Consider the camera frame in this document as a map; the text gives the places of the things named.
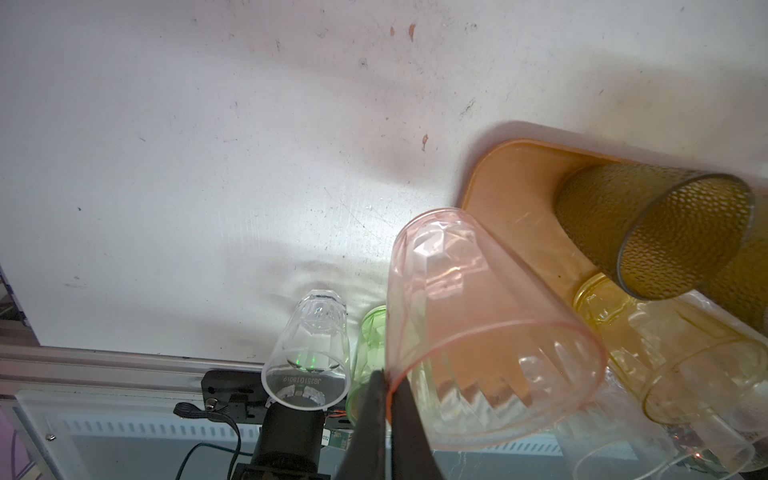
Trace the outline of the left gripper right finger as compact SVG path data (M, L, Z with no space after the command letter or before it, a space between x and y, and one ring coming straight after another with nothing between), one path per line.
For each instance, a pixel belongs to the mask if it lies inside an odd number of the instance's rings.
M410 383L403 379L391 396L391 474L394 480L443 480L433 457Z

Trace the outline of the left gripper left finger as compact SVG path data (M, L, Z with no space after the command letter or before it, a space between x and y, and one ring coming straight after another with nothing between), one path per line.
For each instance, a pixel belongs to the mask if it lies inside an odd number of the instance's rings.
M386 377L374 371L368 383L362 413L336 475L338 480L384 480L386 434Z

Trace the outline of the bright green glass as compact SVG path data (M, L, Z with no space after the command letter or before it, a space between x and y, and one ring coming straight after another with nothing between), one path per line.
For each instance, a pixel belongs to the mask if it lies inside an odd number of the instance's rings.
M358 332L354 355L354 370L346 400L347 419L356 426L360 416L371 374L382 370L386 353L386 306L381 305L369 311Z

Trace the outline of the small clear glass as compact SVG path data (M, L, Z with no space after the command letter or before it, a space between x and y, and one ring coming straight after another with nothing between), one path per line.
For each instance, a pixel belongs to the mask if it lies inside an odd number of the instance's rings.
M333 290L315 289L299 301L262 368L265 391L300 411L327 410L351 385L345 302Z

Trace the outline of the pink glass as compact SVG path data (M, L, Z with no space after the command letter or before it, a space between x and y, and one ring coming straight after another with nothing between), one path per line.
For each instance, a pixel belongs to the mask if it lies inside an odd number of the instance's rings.
M408 383L438 450L548 429L605 377L607 354L573 310L469 213L422 213L397 235L387 287L385 372Z

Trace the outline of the yellow glass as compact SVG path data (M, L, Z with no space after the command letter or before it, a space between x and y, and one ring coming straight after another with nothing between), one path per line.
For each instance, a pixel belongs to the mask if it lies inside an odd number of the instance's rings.
M767 377L765 343L683 300L639 300L596 274L572 306L601 340L613 374L657 423L727 410Z

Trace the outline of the brown glass back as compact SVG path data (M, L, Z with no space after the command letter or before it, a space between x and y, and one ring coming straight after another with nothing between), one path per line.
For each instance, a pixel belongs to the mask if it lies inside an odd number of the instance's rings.
M756 195L721 172L613 163L558 187L554 213L574 245L629 295L663 300L694 290L737 254Z

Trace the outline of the dark olive glass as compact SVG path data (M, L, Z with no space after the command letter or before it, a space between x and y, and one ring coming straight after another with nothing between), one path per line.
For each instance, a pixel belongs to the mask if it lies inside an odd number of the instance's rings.
M699 291L767 335L767 195L758 194L752 229L737 255Z

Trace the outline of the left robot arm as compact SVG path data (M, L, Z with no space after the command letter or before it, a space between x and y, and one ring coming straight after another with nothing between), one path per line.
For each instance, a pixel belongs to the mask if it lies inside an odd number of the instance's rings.
M234 479L323 479L319 472L325 417L280 404L270 407L249 463ZM372 373L363 411L337 479L441 479L410 383L390 386L385 373Z

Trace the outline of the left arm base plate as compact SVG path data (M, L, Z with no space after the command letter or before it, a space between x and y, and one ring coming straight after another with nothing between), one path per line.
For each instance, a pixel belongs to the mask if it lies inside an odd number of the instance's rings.
M211 370L201 380L203 402L208 410L223 410L241 429L254 425L261 429L267 408L273 399L263 388L256 371ZM346 413L346 400L325 411L323 446L347 450L353 434L353 425Z

